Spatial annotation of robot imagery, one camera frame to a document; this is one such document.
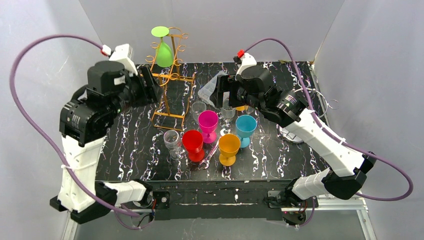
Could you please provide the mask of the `orange glass yellow base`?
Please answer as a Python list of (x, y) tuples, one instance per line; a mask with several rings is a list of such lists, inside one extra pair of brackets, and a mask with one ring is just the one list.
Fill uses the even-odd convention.
[(249, 108), (249, 106), (248, 105), (243, 105), (243, 106), (238, 106), (238, 107), (236, 107), (235, 109), (237, 110), (237, 111), (246, 111), (247, 109)]

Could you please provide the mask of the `clear stemless glass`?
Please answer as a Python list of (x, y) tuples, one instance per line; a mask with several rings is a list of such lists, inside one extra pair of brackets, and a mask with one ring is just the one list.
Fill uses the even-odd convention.
[(224, 121), (230, 122), (233, 119), (233, 117), (236, 115), (236, 109), (230, 106), (223, 106), (220, 109), (220, 113)]

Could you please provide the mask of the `green wine glass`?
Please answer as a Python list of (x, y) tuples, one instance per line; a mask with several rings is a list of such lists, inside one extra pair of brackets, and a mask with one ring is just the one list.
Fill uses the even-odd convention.
[(160, 38), (160, 42), (157, 44), (155, 63), (161, 68), (168, 68), (174, 62), (173, 51), (163, 40), (169, 34), (170, 30), (165, 26), (156, 26), (151, 30), (151, 34), (154, 37)]

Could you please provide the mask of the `pink wine glass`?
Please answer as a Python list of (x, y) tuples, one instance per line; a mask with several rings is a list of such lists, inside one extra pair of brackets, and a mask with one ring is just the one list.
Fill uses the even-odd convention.
[(219, 122), (218, 114), (212, 110), (205, 110), (198, 117), (198, 125), (201, 130), (203, 142), (213, 143), (216, 138), (216, 129)]

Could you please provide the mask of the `blue wine glass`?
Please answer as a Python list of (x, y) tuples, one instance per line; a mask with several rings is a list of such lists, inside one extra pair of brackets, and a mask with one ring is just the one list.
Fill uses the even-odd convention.
[(257, 121), (251, 115), (241, 115), (235, 122), (236, 135), (240, 139), (240, 147), (246, 148), (249, 146), (251, 136), (257, 128)]

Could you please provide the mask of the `clear wine glass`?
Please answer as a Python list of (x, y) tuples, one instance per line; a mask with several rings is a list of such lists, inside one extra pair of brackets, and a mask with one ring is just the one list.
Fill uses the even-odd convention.
[(166, 131), (163, 135), (163, 141), (172, 159), (181, 160), (183, 158), (182, 139), (176, 130)]

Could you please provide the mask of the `orange glass yellow foot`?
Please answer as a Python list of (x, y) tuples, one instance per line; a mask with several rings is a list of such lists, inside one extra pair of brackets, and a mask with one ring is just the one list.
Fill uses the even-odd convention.
[(219, 161), (229, 167), (236, 162), (236, 155), (241, 147), (240, 139), (234, 134), (225, 134), (219, 139)]

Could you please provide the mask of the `red wine glass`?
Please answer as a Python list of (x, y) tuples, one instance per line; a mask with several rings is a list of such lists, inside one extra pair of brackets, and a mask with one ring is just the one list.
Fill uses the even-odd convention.
[(187, 150), (188, 159), (192, 162), (200, 162), (204, 159), (203, 136), (197, 130), (188, 130), (182, 136), (182, 145)]

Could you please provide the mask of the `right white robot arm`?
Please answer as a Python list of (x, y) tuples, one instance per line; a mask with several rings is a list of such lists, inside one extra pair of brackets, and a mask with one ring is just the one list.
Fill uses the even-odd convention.
[(292, 180), (281, 198), (295, 204), (319, 195), (330, 194), (341, 200), (355, 195), (376, 161), (327, 135), (331, 129), (308, 109), (305, 97), (277, 87), (271, 72), (258, 65), (252, 55), (240, 51), (234, 61), (239, 66), (236, 74), (217, 76), (209, 97), (214, 106), (222, 107), (228, 92), (231, 107), (254, 108), (265, 119), (299, 137), (329, 165), (319, 173)]

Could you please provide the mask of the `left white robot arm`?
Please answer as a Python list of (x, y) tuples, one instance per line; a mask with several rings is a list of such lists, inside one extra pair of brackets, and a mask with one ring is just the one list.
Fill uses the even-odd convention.
[(87, 71), (87, 85), (77, 90), (59, 117), (59, 131), (67, 165), (61, 188), (50, 206), (84, 224), (107, 215), (108, 205), (137, 202), (149, 207), (152, 187), (142, 180), (96, 181), (97, 166), (108, 129), (115, 118), (129, 108), (157, 104), (163, 90), (147, 66), (136, 67), (129, 44), (111, 50), (104, 46), (108, 60)]

